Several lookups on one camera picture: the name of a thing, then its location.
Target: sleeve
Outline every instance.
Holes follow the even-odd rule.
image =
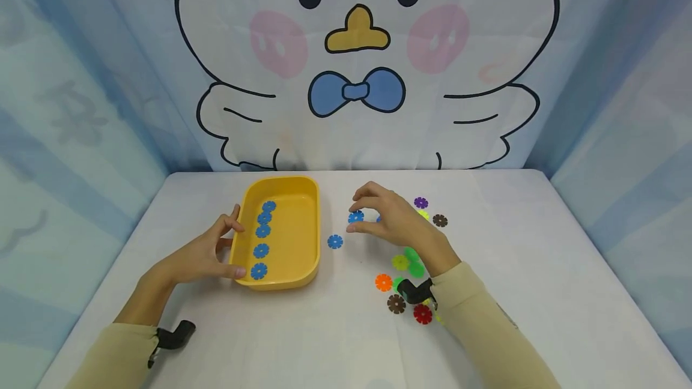
[[[111,324],[86,353],[65,389],[137,389],[159,344],[152,326]]]
[[[447,329],[464,345],[487,389],[555,389],[541,356],[465,262],[432,279]]]

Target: blue bow tie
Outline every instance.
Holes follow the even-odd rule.
[[[351,101],[362,101],[373,110],[393,113],[404,104],[406,87],[401,77],[389,68],[375,68],[363,83],[353,84],[334,71],[324,71],[310,83],[307,101],[317,117],[336,113]]]

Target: table surface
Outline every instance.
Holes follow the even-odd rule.
[[[138,277],[231,211],[260,173],[176,173],[164,183],[39,388],[62,389]],[[177,288],[162,326],[197,331],[164,352],[152,388],[480,388],[463,348],[411,307],[387,309],[380,272],[390,244],[345,234],[368,180],[449,220],[443,231],[545,358],[563,388],[692,388],[670,352],[549,181],[534,170],[307,172],[320,186],[322,258],[315,280],[252,292],[229,280]],[[366,220],[376,213],[367,212]],[[341,249],[327,247],[340,234]]]

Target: yellow beak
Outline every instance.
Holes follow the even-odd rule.
[[[383,50],[389,47],[389,44],[390,35],[385,29],[375,28],[372,12],[364,4],[356,4],[348,11],[345,28],[332,30],[324,39],[324,48],[329,53]]]

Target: yellow snowflake block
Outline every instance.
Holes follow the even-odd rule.
[[[408,269],[408,258],[406,256],[394,256],[392,258],[392,266],[397,271],[405,271]]]
[[[436,318],[437,321],[440,322],[441,325],[445,325],[445,322],[442,321],[442,317],[437,313],[436,307],[433,305],[433,301],[430,298],[425,299],[423,301],[424,306],[428,306],[432,310],[432,313],[434,314],[434,317]]]

